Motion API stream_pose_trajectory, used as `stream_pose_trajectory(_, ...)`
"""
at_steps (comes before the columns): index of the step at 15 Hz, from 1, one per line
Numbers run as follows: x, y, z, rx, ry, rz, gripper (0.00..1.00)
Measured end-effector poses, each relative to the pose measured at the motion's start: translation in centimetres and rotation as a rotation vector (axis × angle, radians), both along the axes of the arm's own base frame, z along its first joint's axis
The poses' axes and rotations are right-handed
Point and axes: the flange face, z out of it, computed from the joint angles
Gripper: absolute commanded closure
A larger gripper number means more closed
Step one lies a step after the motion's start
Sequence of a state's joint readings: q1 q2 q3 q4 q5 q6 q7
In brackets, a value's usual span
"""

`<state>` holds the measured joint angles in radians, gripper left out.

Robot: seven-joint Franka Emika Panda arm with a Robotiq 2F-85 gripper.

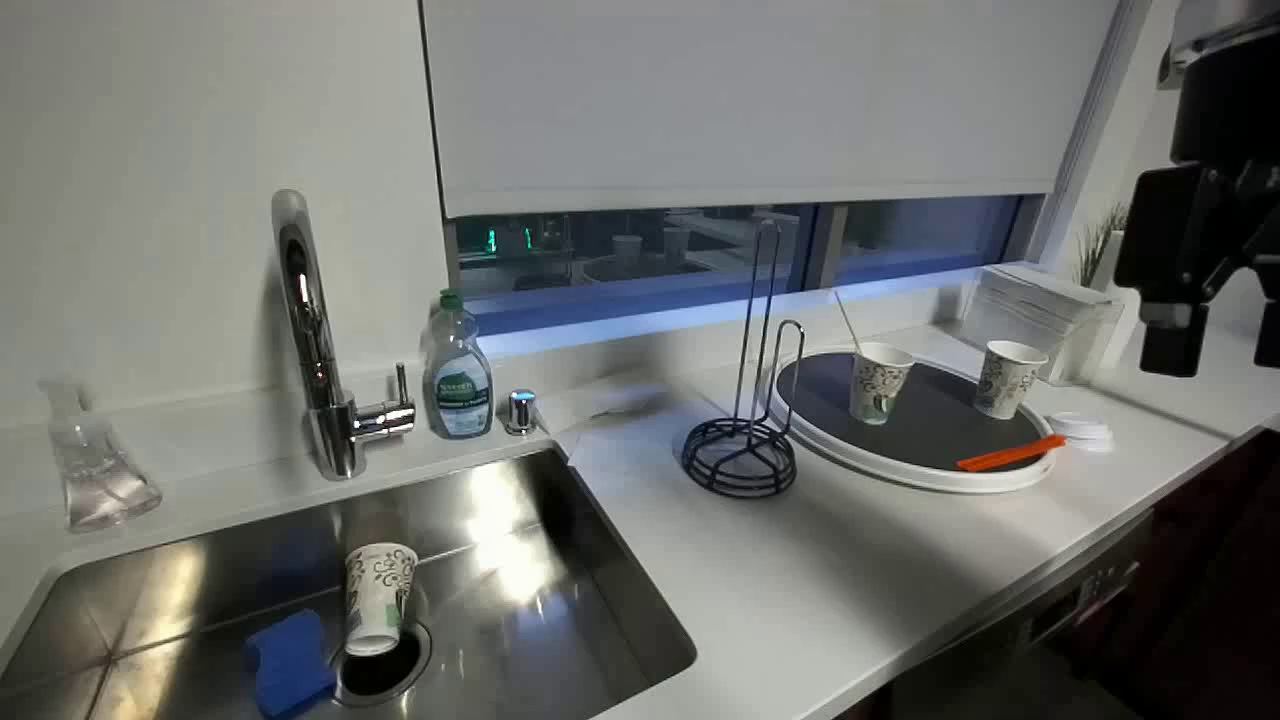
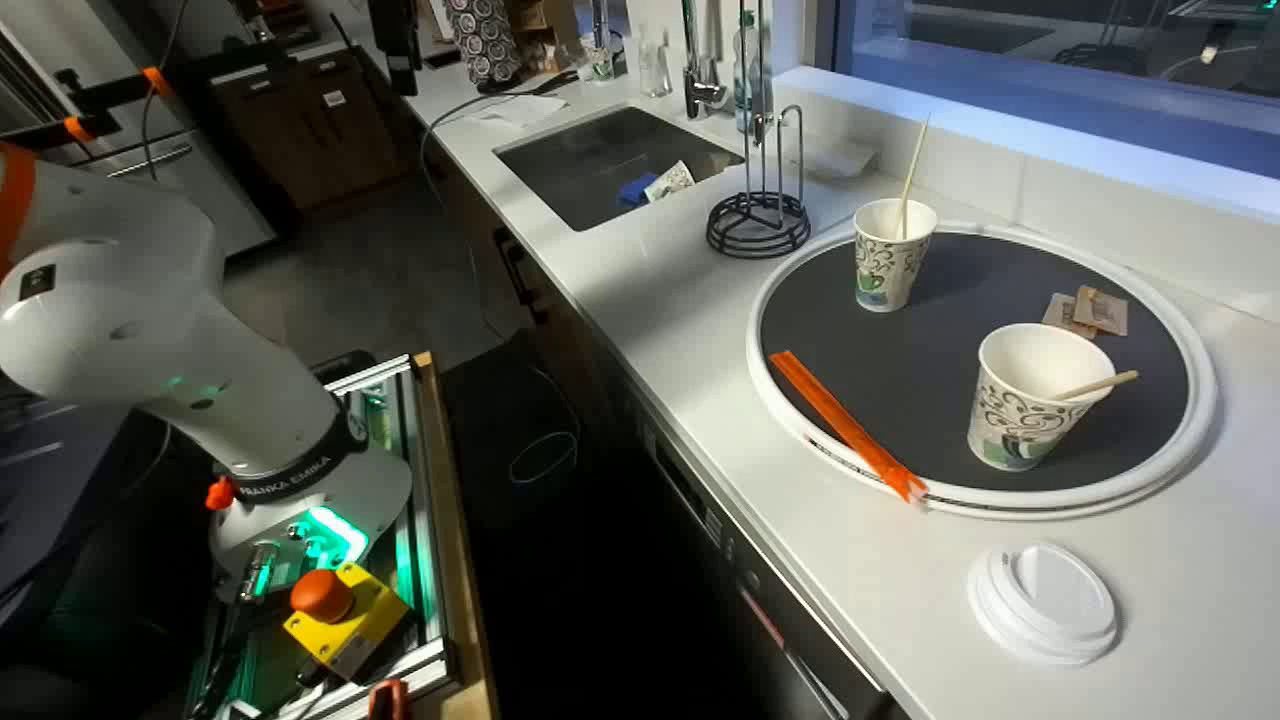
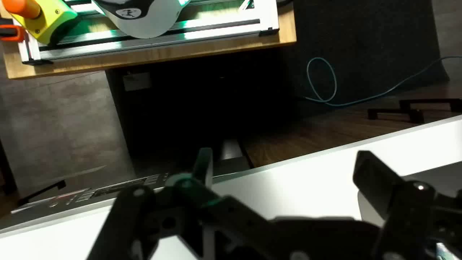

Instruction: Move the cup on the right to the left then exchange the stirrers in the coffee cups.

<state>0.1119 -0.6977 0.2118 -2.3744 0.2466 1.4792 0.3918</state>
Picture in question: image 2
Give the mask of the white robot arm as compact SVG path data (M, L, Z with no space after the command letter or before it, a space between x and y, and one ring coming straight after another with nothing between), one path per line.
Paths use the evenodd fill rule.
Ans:
M412 469L225 303L215 223L186 196L8 146L0 248L5 376L43 402L140 410L204 449L225 571L299 521L357 562L396 526Z

